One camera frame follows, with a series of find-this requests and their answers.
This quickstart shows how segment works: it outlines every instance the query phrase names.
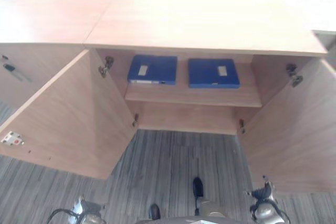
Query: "cabinet door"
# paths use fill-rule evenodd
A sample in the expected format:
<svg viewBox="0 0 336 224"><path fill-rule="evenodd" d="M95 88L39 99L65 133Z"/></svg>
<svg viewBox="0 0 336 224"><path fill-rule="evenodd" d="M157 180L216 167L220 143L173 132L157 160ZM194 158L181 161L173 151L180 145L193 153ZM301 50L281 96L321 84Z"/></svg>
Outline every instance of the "cabinet door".
<svg viewBox="0 0 336 224"><path fill-rule="evenodd" d="M83 50L83 45L0 44L0 101L19 108Z"/></svg>
<svg viewBox="0 0 336 224"><path fill-rule="evenodd" d="M238 134L255 186L267 175L281 191L336 189L336 75L313 59Z"/></svg>
<svg viewBox="0 0 336 224"><path fill-rule="evenodd" d="M132 139L133 116L93 51L84 50L2 126L25 144L0 153L34 164L106 179Z"/></svg>

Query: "cabinet hinge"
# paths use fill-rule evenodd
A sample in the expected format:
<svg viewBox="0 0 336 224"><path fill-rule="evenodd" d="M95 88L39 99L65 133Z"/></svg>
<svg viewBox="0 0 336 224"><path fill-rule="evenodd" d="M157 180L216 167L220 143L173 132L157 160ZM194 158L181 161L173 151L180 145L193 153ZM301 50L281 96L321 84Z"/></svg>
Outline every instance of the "cabinet hinge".
<svg viewBox="0 0 336 224"><path fill-rule="evenodd" d="M138 120L139 120L139 114L135 114L134 121L132 123L133 127L136 127L138 125Z"/></svg>
<svg viewBox="0 0 336 224"><path fill-rule="evenodd" d="M111 56L105 57L105 66L99 67L98 70L103 78L106 77L107 72L110 70L114 62L114 59Z"/></svg>
<svg viewBox="0 0 336 224"><path fill-rule="evenodd" d="M245 133L245 122L243 119L239 119L239 126L240 126L240 130L241 130L241 133L244 134Z"/></svg>
<svg viewBox="0 0 336 224"><path fill-rule="evenodd" d="M298 67L295 64L289 63L286 65L286 72L288 76L292 79L292 87L295 88L303 81L303 76L298 76L296 69Z"/></svg>

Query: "blue folder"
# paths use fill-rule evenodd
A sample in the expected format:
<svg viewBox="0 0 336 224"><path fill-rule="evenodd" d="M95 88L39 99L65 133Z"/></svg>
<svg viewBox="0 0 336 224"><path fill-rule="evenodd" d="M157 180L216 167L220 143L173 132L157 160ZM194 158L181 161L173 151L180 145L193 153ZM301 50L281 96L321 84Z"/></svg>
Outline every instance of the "blue folder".
<svg viewBox="0 0 336 224"><path fill-rule="evenodd" d="M128 73L128 81L175 85L176 67L176 56L135 55Z"/></svg>
<svg viewBox="0 0 336 224"><path fill-rule="evenodd" d="M231 59L189 59L189 87L238 89L239 77Z"/></svg>

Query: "open cabinet door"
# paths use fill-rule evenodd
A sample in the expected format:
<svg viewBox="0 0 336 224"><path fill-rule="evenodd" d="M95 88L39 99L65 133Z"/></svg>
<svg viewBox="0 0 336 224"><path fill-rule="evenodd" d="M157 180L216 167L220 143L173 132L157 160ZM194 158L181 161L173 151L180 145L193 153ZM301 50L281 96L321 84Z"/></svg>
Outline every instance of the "open cabinet door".
<svg viewBox="0 0 336 224"><path fill-rule="evenodd" d="M255 186L266 175L281 191L336 190L336 75L312 59L238 134Z"/></svg>
<svg viewBox="0 0 336 224"><path fill-rule="evenodd" d="M136 127L112 78L102 77L95 50L84 50L2 126L24 145L0 144L0 153L38 165L106 179Z"/></svg>

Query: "desk top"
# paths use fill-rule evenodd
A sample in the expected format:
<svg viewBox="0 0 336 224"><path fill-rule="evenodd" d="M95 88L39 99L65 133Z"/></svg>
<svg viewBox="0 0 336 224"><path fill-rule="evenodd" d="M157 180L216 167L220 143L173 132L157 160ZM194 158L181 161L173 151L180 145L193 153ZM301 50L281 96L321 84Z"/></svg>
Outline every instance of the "desk top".
<svg viewBox="0 0 336 224"><path fill-rule="evenodd" d="M0 43L322 56L301 17L270 0L0 0Z"/></svg>

